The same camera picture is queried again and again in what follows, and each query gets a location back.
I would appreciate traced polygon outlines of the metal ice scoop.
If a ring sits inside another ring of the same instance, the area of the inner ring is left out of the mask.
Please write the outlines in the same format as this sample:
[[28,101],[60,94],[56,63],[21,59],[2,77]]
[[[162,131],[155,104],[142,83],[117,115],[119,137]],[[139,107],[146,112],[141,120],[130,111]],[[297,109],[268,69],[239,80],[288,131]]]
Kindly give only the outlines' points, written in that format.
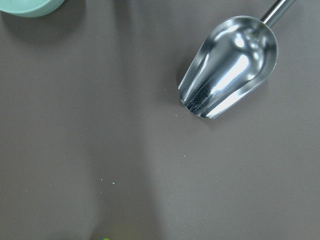
[[184,107],[215,119],[267,80],[279,55],[272,26],[293,3],[277,0],[260,19],[234,16],[213,29],[178,85]]

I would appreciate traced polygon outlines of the mint green bowl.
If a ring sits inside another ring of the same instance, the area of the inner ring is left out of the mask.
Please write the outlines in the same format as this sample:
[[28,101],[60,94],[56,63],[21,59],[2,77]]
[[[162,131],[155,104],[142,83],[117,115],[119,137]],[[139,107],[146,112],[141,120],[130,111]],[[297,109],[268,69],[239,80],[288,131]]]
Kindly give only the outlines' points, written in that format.
[[42,17],[57,10],[64,0],[0,0],[0,10],[18,17]]

